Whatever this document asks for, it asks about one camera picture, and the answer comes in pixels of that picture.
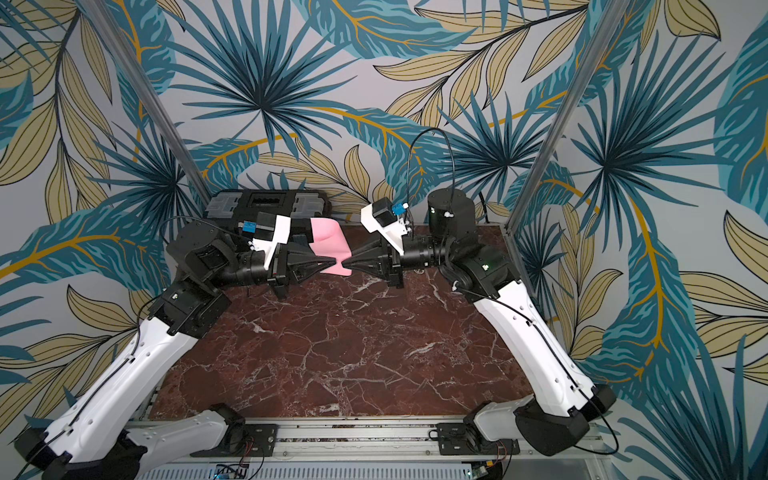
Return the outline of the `pink square paper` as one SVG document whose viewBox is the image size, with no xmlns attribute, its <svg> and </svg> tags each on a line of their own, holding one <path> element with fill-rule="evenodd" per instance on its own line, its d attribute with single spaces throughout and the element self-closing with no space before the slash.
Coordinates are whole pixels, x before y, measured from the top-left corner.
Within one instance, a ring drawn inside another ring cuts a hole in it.
<svg viewBox="0 0 768 480">
<path fill-rule="evenodd" d="M 332 257 L 335 264 L 322 274 L 348 277 L 352 271 L 342 265 L 352 256 L 348 241 L 341 225 L 334 219 L 315 217 L 310 220 L 312 238 L 310 248 L 316 256 Z"/>
</svg>

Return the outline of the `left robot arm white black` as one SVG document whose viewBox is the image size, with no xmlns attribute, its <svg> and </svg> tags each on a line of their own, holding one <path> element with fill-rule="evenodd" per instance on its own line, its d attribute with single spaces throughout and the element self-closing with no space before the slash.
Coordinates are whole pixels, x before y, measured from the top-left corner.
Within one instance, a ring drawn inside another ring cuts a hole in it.
<svg viewBox="0 0 768 480">
<path fill-rule="evenodd" d="M 161 378 L 201 340 L 231 304 L 225 291 L 268 284 L 275 290 L 303 274 L 332 269 L 347 253 L 339 224 L 322 217 L 261 213 L 227 230 L 192 220 L 167 251 L 177 277 L 152 302 L 137 333 L 98 380 L 60 417 L 31 427 L 14 442 L 45 479 L 134 479 L 189 454 L 248 444 L 244 418 L 215 404 L 154 429 L 126 424 Z"/>
</svg>

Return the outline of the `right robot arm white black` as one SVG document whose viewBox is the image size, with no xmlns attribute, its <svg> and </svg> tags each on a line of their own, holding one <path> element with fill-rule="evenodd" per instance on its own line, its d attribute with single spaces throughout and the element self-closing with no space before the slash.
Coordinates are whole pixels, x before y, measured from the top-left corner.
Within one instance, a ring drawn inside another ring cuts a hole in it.
<svg viewBox="0 0 768 480">
<path fill-rule="evenodd" d="M 434 267 L 496 330 L 532 393 L 471 411 L 464 424 L 472 441 L 520 436 L 544 456 L 578 447 L 591 421 L 604 418 L 615 403 L 614 392 L 593 383 L 565 352 L 508 254 L 480 241 L 472 201 L 443 188 L 431 192 L 427 203 L 426 235 L 415 233 L 405 204 L 383 198 L 364 206 L 360 221 L 372 237 L 343 266 L 397 287 L 405 271 Z"/>
</svg>

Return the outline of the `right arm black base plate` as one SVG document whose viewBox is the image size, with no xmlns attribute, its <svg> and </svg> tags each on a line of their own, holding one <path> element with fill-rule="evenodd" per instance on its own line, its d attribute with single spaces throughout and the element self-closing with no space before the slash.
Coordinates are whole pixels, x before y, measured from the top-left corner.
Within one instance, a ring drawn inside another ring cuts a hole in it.
<svg viewBox="0 0 768 480">
<path fill-rule="evenodd" d="M 475 427 L 464 423 L 438 423 L 429 431 L 428 439 L 438 444 L 443 456 L 485 455 L 502 458 L 520 453 L 517 440 L 486 440 Z"/>
</svg>

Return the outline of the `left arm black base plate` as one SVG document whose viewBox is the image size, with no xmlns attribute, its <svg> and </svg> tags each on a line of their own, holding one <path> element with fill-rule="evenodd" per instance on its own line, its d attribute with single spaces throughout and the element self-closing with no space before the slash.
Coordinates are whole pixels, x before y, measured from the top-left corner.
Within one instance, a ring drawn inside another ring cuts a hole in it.
<svg viewBox="0 0 768 480">
<path fill-rule="evenodd" d="M 230 427 L 214 448 L 191 454 L 193 458 L 272 457 L 277 439 L 277 424 L 251 424 Z"/>
</svg>

